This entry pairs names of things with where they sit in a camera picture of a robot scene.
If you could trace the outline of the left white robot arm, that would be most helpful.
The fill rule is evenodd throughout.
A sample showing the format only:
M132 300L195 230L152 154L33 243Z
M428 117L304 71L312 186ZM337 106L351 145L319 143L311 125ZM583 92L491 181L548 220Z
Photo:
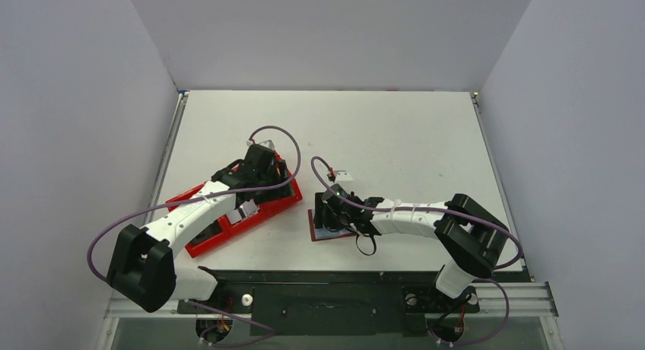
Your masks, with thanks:
M292 196L286 161L260 144L214 173L187 202L143 227L118 234L107 284L152 313L169 300L207 300L218 284L204 269L177 268L175 258L219 218L247 202L260 205Z

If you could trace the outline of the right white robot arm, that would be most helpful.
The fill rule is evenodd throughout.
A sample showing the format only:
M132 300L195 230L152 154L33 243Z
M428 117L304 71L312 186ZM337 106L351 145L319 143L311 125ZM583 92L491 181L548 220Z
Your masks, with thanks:
M466 194L440 203L360 199L335 184L316 194L314 221L332 231L347 230L374 240L407 234L438 240L449 255L434 287L457 299L477 278L491 278L510 239L508 228Z

